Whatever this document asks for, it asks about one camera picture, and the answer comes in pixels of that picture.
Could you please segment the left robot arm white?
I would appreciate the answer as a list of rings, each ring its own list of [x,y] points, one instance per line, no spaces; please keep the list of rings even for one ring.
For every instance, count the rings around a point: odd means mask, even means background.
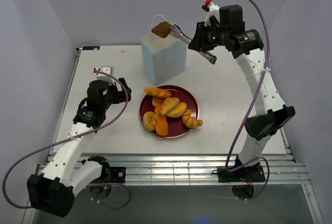
[[[89,83],[87,97],[79,106],[73,119],[69,141],[62,144],[51,162],[39,175],[31,175],[27,189],[31,206],[59,217],[71,210],[75,196],[89,183],[109,183],[111,169],[105,157],[92,156],[75,170],[75,164],[87,144],[94,138],[112,104],[131,100],[131,89],[124,78],[119,82],[122,91],[111,79],[97,79]]]

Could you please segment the metal tongs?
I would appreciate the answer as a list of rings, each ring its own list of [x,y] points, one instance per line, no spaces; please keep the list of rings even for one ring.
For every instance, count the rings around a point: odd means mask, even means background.
[[[171,24],[171,32],[170,34],[183,41],[185,44],[189,45],[191,43],[191,38],[188,37],[177,24]],[[210,52],[205,51],[198,51],[198,53],[203,56],[205,59],[207,59],[211,64],[215,64],[217,61],[217,57]]]

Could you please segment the oval yellow bun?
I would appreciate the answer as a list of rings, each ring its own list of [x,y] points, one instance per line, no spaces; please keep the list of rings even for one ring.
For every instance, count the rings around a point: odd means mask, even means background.
[[[185,102],[180,102],[172,110],[168,111],[165,115],[170,118],[178,118],[183,115],[187,109],[187,104]]]

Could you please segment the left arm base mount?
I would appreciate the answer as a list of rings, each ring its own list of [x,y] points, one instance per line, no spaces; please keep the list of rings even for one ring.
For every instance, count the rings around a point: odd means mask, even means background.
[[[126,181],[126,167],[102,167],[101,176],[91,183],[125,183]]]

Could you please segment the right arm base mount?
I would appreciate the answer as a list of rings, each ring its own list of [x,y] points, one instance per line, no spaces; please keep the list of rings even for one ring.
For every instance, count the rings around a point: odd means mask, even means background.
[[[253,166],[243,167],[235,172],[227,172],[222,166],[218,166],[212,174],[217,175],[220,183],[263,183],[266,181],[265,174],[260,163]]]

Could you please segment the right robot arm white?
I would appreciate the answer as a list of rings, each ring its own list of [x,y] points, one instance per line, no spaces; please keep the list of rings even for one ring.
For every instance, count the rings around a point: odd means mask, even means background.
[[[206,19],[197,23],[188,48],[208,53],[217,46],[223,46],[231,52],[244,73],[255,100],[256,112],[244,121],[246,140],[234,166],[219,166],[214,173],[220,183],[265,182],[258,158],[270,138],[295,115],[295,109],[287,106],[279,95],[270,71],[265,66],[267,52],[260,34],[254,29],[245,29],[242,7],[218,7],[210,3],[202,8],[207,13]]]

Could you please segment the pointed cone bread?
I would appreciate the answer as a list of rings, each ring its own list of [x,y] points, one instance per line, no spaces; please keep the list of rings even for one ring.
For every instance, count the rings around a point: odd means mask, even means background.
[[[163,116],[173,108],[175,108],[179,103],[179,98],[177,97],[169,97],[166,98],[160,108],[160,115]]]

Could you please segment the striped croissant bread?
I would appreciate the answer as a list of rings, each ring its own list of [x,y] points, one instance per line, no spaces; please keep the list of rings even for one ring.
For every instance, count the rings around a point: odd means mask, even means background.
[[[183,124],[190,129],[196,129],[200,126],[203,125],[203,121],[202,120],[197,120],[194,117],[191,116],[192,110],[191,109],[187,109],[185,110],[185,112],[182,115],[182,122]]]

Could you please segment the brown chocolate bread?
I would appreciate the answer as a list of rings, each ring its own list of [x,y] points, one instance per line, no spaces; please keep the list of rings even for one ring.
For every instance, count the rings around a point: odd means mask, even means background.
[[[171,24],[163,21],[151,29],[151,32],[160,38],[166,38],[171,33]]]

